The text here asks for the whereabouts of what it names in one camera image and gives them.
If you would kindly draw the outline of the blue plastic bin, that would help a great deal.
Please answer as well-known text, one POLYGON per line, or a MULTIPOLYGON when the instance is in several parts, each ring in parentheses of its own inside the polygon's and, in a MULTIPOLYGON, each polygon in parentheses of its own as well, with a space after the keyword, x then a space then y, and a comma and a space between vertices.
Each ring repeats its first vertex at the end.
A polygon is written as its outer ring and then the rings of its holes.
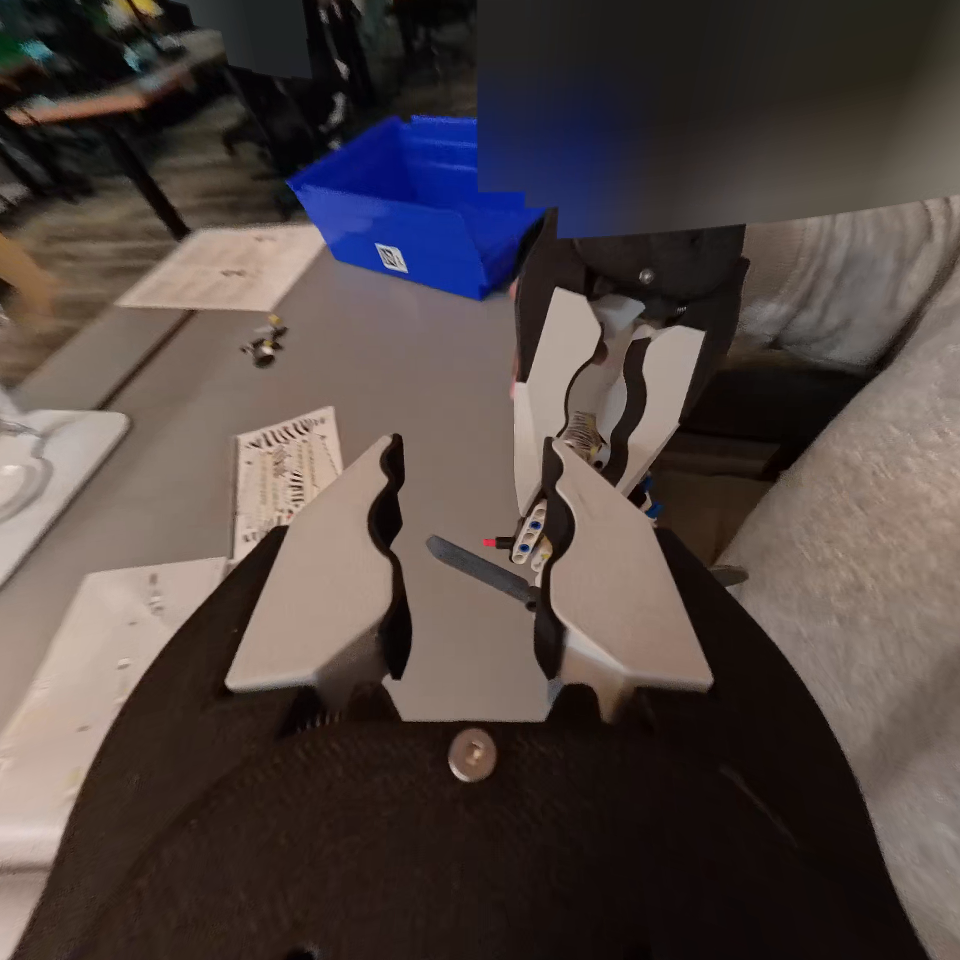
POLYGON ((339 262, 475 301, 545 213, 479 189, 474 118, 390 117, 286 183, 339 262))

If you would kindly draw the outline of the wooden-top desk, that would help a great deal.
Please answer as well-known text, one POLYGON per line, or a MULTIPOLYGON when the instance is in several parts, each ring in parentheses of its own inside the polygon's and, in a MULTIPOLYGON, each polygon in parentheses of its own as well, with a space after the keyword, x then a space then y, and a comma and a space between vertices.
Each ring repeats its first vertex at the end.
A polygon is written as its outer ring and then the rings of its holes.
POLYGON ((176 38, 185 50, 183 56, 134 79, 79 96, 7 106, 4 111, 12 123, 30 131, 71 123, 90 126, 155 217, 180 242, 190 234, 190 228, 118 126, 121 118, 134 117, 193 87, 198 70, 226 62, 225 45, 217 30, 188 30, 176 38))

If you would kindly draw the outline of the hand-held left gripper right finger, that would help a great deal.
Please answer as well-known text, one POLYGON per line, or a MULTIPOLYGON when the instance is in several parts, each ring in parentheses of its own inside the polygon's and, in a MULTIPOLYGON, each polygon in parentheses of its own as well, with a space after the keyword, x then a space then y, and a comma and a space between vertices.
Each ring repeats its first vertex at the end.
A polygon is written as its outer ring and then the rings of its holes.
POLYGON ((542 457, 534 654, 559 691, 589 689, 612 724, 639 690, 706 693, 714 673, 651 520, 558 438, 542 457))

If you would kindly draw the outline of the zebra sticker sheet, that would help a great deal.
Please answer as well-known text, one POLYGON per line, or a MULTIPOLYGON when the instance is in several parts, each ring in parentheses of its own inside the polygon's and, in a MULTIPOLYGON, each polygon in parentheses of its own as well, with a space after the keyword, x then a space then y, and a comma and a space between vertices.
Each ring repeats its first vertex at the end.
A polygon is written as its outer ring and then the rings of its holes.
POLYGON ((236 435, 231 562, 292 522, 343 469, 332 406, 236 435))

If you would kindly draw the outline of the lego helicopter model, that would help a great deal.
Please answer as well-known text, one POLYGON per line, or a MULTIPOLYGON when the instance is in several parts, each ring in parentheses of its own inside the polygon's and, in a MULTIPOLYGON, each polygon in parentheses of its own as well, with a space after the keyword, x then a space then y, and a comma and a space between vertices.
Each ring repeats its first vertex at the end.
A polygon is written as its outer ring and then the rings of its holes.
MULTIPOLYGON (((595 414, 573 414, 561 439, 597 471, 606 466, 609 444, 598 430, 595 414)), ((533 583, 436 534, 427 538, 426 546, 436 560, 450 569, 509 595, 533 613, 541 592, 543 569, 553 552, 545 533, 545 522, 546 499, 540 498, 522 517, 513 534, 484 540, 486 548, 506 551, 512 564, 527 566, 534 574, 533 583)))

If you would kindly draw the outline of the person's right forearm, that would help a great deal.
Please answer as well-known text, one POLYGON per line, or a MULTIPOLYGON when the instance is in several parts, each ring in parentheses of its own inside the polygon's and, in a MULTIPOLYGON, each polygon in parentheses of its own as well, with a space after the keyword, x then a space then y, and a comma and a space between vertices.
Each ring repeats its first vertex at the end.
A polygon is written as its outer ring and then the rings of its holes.
POLYGON ((958 323, 959 197, 747 226, 738 345, 881 369, 958 323))

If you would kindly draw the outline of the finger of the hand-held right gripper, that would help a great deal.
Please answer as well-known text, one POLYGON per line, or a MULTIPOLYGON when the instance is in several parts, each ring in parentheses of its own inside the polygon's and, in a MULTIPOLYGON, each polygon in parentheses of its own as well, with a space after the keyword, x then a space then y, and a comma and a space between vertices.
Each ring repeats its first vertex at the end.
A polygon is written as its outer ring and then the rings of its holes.
POLYGON ((512 392, 513 481, 521 515, 542 486, 545 441, 567 429, 572 386, 590 365, 601 335, 585 296, 554 290, 530 371, 512 392))
POLYGON ((628 496, 679 426, 702 351, 703 331, 640 324, 602 405, 602 475, 628 496))

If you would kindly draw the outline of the printed white paper sheet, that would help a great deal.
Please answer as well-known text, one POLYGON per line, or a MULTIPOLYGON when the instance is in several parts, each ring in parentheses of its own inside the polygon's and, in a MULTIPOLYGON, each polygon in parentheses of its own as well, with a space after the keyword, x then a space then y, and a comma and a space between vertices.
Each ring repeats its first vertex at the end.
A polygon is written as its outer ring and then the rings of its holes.
POLYGON ((326 248, 311 223, 194 231, 114 306, 273 313, 326 248))

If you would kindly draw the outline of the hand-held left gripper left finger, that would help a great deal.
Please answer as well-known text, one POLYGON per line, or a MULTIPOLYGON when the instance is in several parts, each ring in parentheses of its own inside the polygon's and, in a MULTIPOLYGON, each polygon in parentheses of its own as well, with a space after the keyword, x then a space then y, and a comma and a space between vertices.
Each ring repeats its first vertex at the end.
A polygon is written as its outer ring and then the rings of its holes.
POLYGON ((400 680, 413 626, 394 542, 400 434, 378 438, 284 529, 225 675, 235 694, 312 689, 340 712, 362 685, 400 680))

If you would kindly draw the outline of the lego instruction booklet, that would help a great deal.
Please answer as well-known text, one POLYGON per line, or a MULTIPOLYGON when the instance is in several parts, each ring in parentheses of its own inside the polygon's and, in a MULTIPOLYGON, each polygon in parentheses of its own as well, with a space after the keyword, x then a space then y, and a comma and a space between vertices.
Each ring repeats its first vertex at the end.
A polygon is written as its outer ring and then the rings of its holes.
POLYGON ((1 740, 2 873, 48 872, 101 744, 226 558, 88 574, 1 740))

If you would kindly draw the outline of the silver laptop stand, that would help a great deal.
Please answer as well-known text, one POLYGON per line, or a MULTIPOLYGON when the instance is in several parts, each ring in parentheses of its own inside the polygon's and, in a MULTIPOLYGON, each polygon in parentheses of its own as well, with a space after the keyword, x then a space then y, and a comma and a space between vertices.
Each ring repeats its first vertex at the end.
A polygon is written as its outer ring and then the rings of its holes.
POLYGON ((2 586, 114 453, 130 428, 130 418, 119 412, 26 412, 2 397, 2 586))

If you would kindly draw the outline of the small lego subassembly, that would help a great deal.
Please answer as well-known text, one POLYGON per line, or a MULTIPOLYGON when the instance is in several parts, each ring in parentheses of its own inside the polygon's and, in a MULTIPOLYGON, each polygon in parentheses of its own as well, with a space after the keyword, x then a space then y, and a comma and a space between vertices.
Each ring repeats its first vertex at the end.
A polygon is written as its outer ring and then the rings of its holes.
POLYGON ((253 331, 253 336, 244 342, 239 350, 245 354, 258 369, 272 366, 278 354, 284 350, 284 338, 287 325, 277 314, 269 314, 265 321, 253 331))

